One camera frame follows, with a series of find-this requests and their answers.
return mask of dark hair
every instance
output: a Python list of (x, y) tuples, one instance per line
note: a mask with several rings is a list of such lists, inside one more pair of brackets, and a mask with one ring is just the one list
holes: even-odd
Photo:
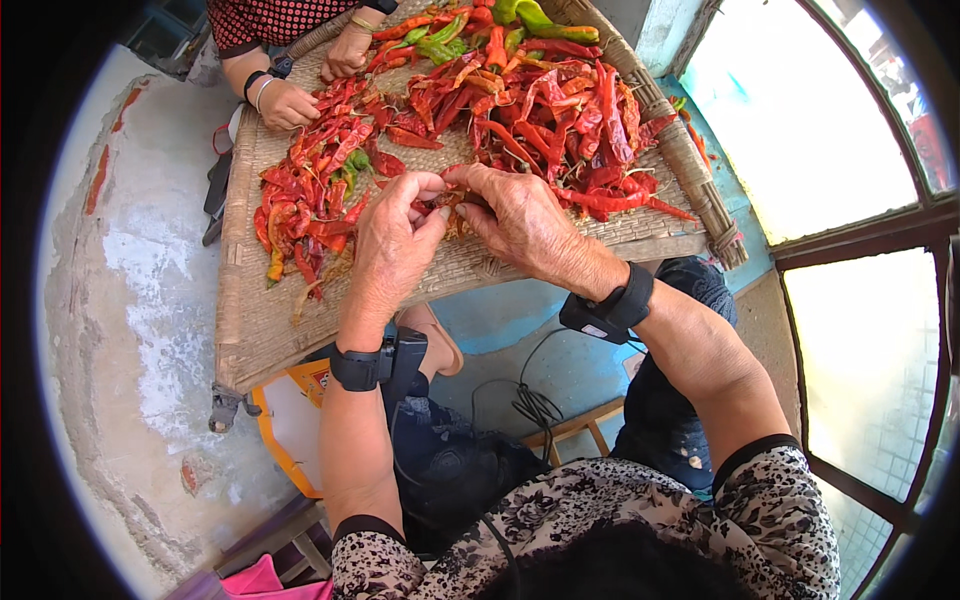
[[(631, 521), (594, 527), (563, 550), (517, 559), (523, 600), (574, 598), (749, 598), (732, 567), (657, 538)], [(478, 600), (516, 598), (514, 573), (501, 573)]]

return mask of gold bracelet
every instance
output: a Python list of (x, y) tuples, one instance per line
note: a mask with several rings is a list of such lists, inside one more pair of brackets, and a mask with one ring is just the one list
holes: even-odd
[(366, 19), (360, 18), (356, 14), (350, 18), (350, 23), (353, 23), (354, 25), (359, 25), (360, 27), (370, 32), (371, 35), (376, 33), (376, 28), (373, 25), (371, 25), (370, 22), (368, 22)]

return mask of slipper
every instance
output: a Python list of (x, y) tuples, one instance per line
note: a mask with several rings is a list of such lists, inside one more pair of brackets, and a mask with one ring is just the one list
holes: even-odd
[[(423, 306), (426, 306), (429, 317), (423, 316), (419, 321), (415, 323), (407, 323), (404, 324), (404, 326), (413, 327), (414, 325), (428, 324), (436, 329), (440, 333), (441, 337), (444, 338), (446, 344), (450, 346), (450, 349), (453, 350), (453, 364), (446, 369), (441, 369), (437, 372), (447, 377), (455, 375), (464, 367), (464, 354), (457, 347), (457, 343), (453, 341), (453, 338), (450, 337), (450, 334), (447, 333), (446, 329), (444, 329), (444, 327), (440, 324), (440, 321), (437, 319), (437, 315), (433, 312), (433, 309), (430, 308), (430, 304), (424, 303)], [(403, 315), (410, 310), (410, 308), (404, 308), (400, 311), (397, 311), (396, 315), (394, 315), (394, 323), (399, 323), (403, 319)]]

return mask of pink cloth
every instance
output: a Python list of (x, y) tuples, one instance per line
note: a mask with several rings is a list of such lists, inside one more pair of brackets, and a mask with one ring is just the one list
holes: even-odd
[(254, 566), (220, 581), (230, 600), (330, 600), (333, 581), (284, 589), (274, 570), (274, 557), (264, 554)]

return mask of red string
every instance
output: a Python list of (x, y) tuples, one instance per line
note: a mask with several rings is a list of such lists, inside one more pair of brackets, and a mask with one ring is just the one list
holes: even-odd
[(218, 156), (223, 156), (223, 155), (225, 155), (226, 153), (228, 153), (228, 152), (230, 151), (230, 148), (227, 148), (227, 149), (224, 150), (223, 152), (220, 152), (219, 150), (217, 150), (217, 132), (218, 132), (219, 130), (225, 130), (227, 127), (229, 127), (229, 123), (226, 123), (226, 124), (224, 124), (224, 125), (221, 125), (221, 126), (218, 127), (217, 129), (213, 130), (213, 139), (210, 140), (210, 141), (211, 141), (211, 144), (212, 144), (212, 146), (213, 146), (213, 152), (217, 153)]

